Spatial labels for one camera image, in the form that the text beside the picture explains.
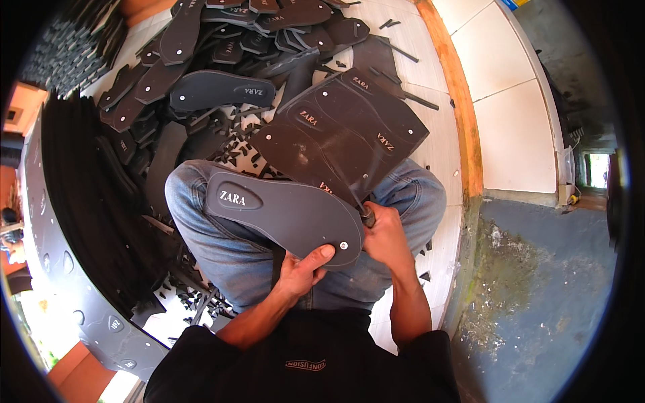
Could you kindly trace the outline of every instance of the zara logo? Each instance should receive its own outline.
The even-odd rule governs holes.
[[[394,151],[394,145],[390,143],[382,134],[377,134],[376,138],[385,146],[388,151]]]
[[[354,77],[354,78],[352,79],[352,81],[353,81],[353,82],[355,82],[355,83],[357,83],[358,85],[362,86],[362,87],[363,87],[363,88],[365,88],[366,90],[369,90],[369,89],[370,89],[370,86],[369,86],[367,83],[365,83],[365,81],[361,80],[361,79],[360,79],[360,78],[358,78],[358,77]]]
[[[249,95],[264,95],[264,90],[259,90],[257,88],[245,88],[244,92]]]
[[[326,192],[327,192],[327,193],[329,193],[330,195],[333,195],[332,190],[331,190],[331,189],[329,189],[329,186],[325,185],[325,183],[324,183],[324,182],[321,182],[321,185],[320,185],[320,186],[318,186],[318,187],[319,187],[320,189],[322,189],[322,190],[326,191]]]
[[[240,197],[240,195],[236,195],[235,193],[230,193],[227,192],[226,190],[222,190],[222,193],[219,195],[219,198],[222,200],[230,201],[231,203],[235,204],[240,204],[242,206],[246,206],[244,203],[244,197]]]
[[[314,118],[313,116],[311,116],[311,115],[309,114],[309,112],[307,112],[306,110],[303,110],[302,112],[300,112],[300,116],[304,117],[304,120],[308,121],[309,123],[311,123],[311,124],[312,124],[312,125],[314,125],[314,126],[316,125],[316,123],[318,123],[318,121],[316,120],[316,118]]]

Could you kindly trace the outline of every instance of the man's right hand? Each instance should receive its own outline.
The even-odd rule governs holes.
[[[364,205],[374,211],[376,218],[374,227],[365,230],[363,249],[374,260],[377,260],[390,270],[414,268],[414,256],[408,247],[408,241],[403,232],[399,212],[395,208],[379,206],[370,201]]]

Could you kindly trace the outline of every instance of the orange wall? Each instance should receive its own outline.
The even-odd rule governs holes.
[[[105,368],[78,342],[54,365],[47,377],[69,403],[96,402],[116,371]]]
[[[23,110],[17,124],[5,123],[4,130],[8,132],[25,133],[38,117],[40,105],[47,98],[47,91],[39,90],[27,84],[17,83],[10,106]]]
[[[15,183],[15,169],[10,166],[0,166],[0,210],[8,206],[11,186]],[[25,266],[24,263],[9,264],[5,252],[0,252],[0,266],[9,275]]]
[[[175,0],[122,0],[119,10],[128,26],[133,26],[172,7],[173,4],[175,4]]]

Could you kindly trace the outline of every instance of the person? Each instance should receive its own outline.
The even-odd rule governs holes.
[[[416,254],[446,207],[437,178],[405,160],[373,191],[373,228],[344,271],[322,245],[286,253],[273,289],[272,252],[258,231],[203,212],[213,166],[186,161],[166,182],[175,225],[206,276],[240,312],[215,334],[186,328],[152,373],[145,402],[458,402],[450,340],[432,331]],[[370,334],[370,311],[393,286],[394,355]]]

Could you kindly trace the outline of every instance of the wooden plank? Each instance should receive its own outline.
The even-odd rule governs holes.
[[[448,93],[455,101],[455,120],[461,154],[461,180],[464,198],[482,195],[484,179],[479,130],[468,82],[461,67],[459,55],[446,26],[430,0],[414,0],[421,18],[426,23],[432,42],[444,70]]]

